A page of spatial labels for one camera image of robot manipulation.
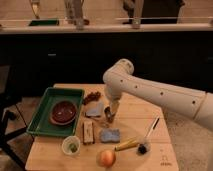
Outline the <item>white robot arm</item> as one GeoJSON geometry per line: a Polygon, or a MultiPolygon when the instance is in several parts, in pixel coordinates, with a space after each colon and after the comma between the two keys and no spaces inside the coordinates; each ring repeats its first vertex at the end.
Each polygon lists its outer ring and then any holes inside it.
{"type": "Polygon", "coordinates": [[[213,93],[141,79],[133,76],[133,72],[132,62],[120,59],[103,74],[112,114],[117,113],[125,92],[182,114],[213,132],[213,93]]]}

